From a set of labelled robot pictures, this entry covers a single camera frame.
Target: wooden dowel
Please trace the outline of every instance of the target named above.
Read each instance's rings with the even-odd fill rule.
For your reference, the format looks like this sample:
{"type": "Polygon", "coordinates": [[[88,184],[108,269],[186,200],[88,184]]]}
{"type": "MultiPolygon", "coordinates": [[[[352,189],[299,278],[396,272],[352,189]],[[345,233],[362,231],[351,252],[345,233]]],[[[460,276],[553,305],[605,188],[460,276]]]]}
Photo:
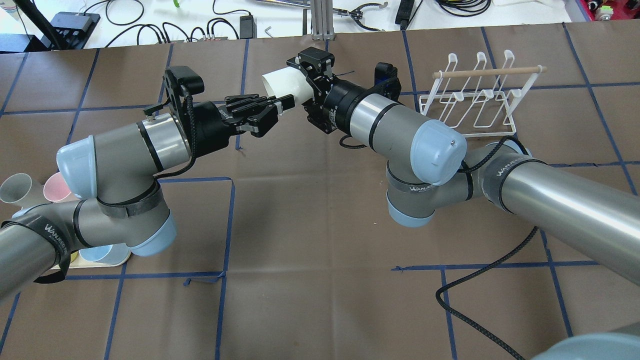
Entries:
{"type": "Polygon", "coordinates": [[[471,76],[492,76],[492,75],[512,75],[512,74],[533,74],[535,72],[546,72],[547,67],[538,65],[532,67],[512,67],[508,69],[486,69],[486,70],[465,70],[465,71],[438,71],[433,73],[434,79],[440,78],[469,78],[471,76]]]}

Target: black strap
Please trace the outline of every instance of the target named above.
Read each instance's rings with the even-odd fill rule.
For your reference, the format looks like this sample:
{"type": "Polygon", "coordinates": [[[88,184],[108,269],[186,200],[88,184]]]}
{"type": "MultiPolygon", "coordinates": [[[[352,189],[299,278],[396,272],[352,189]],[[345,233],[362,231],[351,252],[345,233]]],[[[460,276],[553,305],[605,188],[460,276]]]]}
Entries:
{"type": "Polygon", "coordinates": [[[52,284],[54,282],[60,282],[67,277],[69,264],[71,264],[71,244],[67,234],[56,226],[53,221],[39,214],[27,213],[2,223],[2,227],[9,225],[26,227],[47,240],[56,251],[54,265],[59,265],[60,270],[53,274],[41,276],[33,282],[37,282],[38,284],[52,284]]]}

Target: white dish rack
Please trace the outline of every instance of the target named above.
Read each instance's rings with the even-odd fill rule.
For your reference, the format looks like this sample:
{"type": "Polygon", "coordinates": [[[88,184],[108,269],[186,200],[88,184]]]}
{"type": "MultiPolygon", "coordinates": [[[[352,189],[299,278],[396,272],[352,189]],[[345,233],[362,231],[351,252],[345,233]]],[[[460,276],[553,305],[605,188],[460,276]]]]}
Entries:
{"type": "MultiPolygon", "coordinates": [[[[483,52],[476,54],[476,66],[472,70],[457,70],[458,56],[449,54],[449,62],[444,71],[433,73],[433,86],[428,95],[420,96],[420,113],[427,116],[434,102],[437,101],[443,109],[438,120],[444,122],[453,129],[462,124],[473,122],[471,131],[463,133],[464,137],[504,136],[513,135],[516,132],[513,112],[516,110],[524,96],[533,86],[541,72],[547,68],[538,65],[535,67],[513,67],[515,56],[511,50],[504,51],[504,63],[500,69],[487,69],[487,59],[483,52]],[[529,79],[524,86],[508,88],[505,86],[507,77],[511,74],[529,74],[529,79]],[[495,77],[493,86],[483,87],[483,77],[495,77]],[[466,78],[460,89],[451,89],[451,79],[466,78]],[[489,108],[498,108],[493,119],[488,123],[481,121],[483,112],[489,108]],[[463,115],[455,119],[456,109],[464,111],[463,115]]],[[[484,114],[490,119],[491,113],[484,114]]]]}

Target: metal post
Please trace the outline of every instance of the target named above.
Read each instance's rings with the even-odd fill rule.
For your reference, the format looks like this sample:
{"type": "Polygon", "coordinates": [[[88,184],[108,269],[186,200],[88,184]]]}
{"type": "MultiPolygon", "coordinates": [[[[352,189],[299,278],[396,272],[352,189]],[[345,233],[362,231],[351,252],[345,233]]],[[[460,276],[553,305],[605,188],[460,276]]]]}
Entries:
{"type": "Polygon", "coordinates": [[[311,0],[311,38],[333,40],[333,0],[311,0]]]}

